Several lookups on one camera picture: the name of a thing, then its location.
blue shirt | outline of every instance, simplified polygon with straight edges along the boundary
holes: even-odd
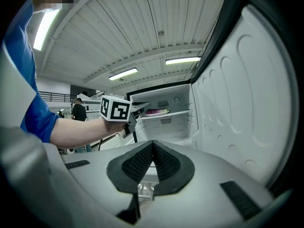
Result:
[[[20,127],[26,132],[35,134],[42,142],[48,143],[55,121],[59,116],[49,110],[47,104],[41,99],[36,86],[34,54],[26,34],[26,27],[33,11],[34,6],[31,2],[21,8],[17,15],[18,19],[12,23],[12,27],[5,35],[4,42],[16,68],[37,93]]]

ceiling light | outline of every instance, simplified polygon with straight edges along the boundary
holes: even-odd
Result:
[[[110,80],[115,80],[115,79],[118,79],[118,78],[121,78],[121,77],[124,77],[124,76],[127,76],[129,74],[133,74],[133,73],[137,73],[137,69],[136,68],[132,68],[132,69],[128,69],[126,71],[123,71],[119,74],[115,74],[113,76],[110,76],[109,79]]]
[[[59,12],[59,9],[44,14],[42,21],[39,25],[36,38],[35,38],[35,42],[34,42],[35,49],[41,51],[44,38],[46,37],[48,29],[51,26],[51,24],[52,24],[55,16],[58,14],[58,12]]]
[[[168,59],[166,60],[166,65],[174,64],[174,63],[196,62],[196,61],[200,61],[200,57],[183,57],[176,59]]]

white cube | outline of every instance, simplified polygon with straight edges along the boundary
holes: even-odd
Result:
[[[109,122],[128,122],[131,105],[131,101],[126,101],[115,96],[103,95],[99,113]]]

forearm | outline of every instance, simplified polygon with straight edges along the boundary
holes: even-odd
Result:
[[[103,118],[87,122],[58,118],[50,143],[61,149],[80,147],[120,132],[122,127],[123,123],[109,123]]]

jeans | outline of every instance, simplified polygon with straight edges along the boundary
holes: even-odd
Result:
[[[87,144],[85,146],[85,148],[86,148],[86,152],[92,152],[91,145]],[[76,148],[75,150],[76,150],[76,153],[85,153],[85,150],[83,147]]]

